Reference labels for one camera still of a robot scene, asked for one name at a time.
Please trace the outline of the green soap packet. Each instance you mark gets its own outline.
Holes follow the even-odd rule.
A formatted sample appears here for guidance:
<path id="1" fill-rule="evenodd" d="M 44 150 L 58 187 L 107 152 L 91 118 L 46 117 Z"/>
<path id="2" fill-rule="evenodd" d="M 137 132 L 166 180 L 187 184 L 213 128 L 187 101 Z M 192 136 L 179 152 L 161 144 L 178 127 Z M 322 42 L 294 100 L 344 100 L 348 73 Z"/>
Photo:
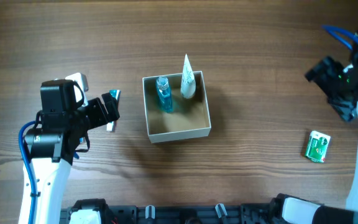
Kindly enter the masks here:
<path id="1" fill-rule="evenodd" d="M 305 157 L 312 162 L 324 163 L 330 140 L 331 137 L 327 134 L 315 130 L 310 132 Z"/>

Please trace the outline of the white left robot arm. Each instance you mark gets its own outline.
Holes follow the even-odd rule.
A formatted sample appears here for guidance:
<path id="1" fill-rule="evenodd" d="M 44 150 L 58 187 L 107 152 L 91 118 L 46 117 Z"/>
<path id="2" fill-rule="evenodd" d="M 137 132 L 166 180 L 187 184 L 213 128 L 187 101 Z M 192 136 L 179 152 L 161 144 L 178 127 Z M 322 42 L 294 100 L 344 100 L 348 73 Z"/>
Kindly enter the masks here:
<path id="1" fill-rule="evenodd" d="M 24 162 L 24 191 L 19 223 L 58 223 L 73 161 L 88 148 L 88 131 L 120 117 L 110 93 L 87 100 L 73 80 L 50 80 L 40 87 L 42 109 L 21 127 L 19 149 Z"/>

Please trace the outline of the white lotion tube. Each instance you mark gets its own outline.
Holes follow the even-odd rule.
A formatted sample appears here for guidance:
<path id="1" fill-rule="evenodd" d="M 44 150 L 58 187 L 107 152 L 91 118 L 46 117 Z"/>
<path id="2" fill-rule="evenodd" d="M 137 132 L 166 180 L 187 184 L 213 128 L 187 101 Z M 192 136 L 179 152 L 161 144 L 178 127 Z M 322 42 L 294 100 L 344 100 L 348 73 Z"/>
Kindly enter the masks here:
<path id="1" fill-rule="evenodd" d="M 185 55 L 180 92 L 182 97 L 186 99 L 193 98 L 196 91 L 196 81 L 189 58 Z"/>

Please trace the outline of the blue liquid bottle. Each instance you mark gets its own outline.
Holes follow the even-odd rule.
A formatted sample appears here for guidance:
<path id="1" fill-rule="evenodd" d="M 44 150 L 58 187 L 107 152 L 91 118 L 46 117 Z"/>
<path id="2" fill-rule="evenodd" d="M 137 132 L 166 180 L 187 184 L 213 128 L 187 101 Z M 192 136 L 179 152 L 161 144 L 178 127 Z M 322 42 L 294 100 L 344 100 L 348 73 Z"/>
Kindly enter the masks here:
<path id="1" fill-rule="evenodd" d="M 168 78 L 160 76 L 155 82 L 159 104 L 162 110 L 167 113 L 173 112 L 172 92 Z"/>

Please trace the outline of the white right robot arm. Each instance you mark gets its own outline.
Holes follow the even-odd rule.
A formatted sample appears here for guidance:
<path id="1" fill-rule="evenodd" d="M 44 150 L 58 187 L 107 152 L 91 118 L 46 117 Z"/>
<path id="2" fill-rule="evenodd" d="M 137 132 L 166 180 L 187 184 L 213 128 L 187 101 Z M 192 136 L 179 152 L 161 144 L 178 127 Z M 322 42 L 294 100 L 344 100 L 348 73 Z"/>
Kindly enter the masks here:
<path id="1" fill-rule="evenodd" d="M 358 119 L 358 31 L 351 33 L 334 26 L 323 28 L 351 51 L 350 64 L 345 67 L 326 57 L 305 77 L 320 87 L 344 121 Z M 358 145 L 356 169 L 344 209 L 279 194 L 270 202 L 266 219 L 270 223 L 358 223 Z"/>

